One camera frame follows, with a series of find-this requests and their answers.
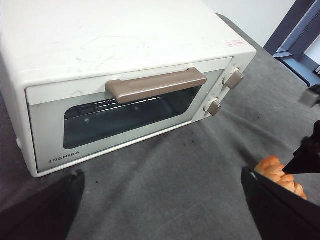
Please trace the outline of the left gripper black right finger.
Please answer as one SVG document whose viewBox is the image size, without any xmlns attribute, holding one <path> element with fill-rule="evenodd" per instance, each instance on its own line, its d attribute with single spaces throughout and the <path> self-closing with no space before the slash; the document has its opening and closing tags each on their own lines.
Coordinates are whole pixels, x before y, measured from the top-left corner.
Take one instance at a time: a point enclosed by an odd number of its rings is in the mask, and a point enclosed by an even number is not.
<svg viewBox="0 0 320 240">
<path fill-rule="evenodd" d="M 241 170 L 246 202 L 263 240 L 318 240 L 320 207 L 248 167 Z"/>
</svg>

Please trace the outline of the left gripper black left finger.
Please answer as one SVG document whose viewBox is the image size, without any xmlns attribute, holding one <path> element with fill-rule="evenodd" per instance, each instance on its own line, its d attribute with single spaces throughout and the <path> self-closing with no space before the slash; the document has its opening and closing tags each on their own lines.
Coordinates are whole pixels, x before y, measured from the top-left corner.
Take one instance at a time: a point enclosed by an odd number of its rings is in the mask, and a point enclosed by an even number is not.
<svg viewBox="0 0 320 240">
<path fill-rule="evenodd" d="M 78 213 L 85 173 L 77 170 L 0 213 L 2 240 L 65 240 Z"/>
</svg>

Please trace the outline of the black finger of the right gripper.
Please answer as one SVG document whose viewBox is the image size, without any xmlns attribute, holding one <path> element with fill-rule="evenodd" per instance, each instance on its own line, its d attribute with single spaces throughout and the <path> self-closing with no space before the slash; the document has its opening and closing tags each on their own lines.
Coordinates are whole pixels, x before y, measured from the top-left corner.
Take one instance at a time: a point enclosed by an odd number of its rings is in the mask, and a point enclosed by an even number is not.
<svg viewBox="0 0 320 240">
<path fill-rule="evenodd" d="M 320 142 L 305 137 L 301 146 L 293 153 L 293 159 L 283 168 L 286 174 L 319 174 Z"/>
</svg>

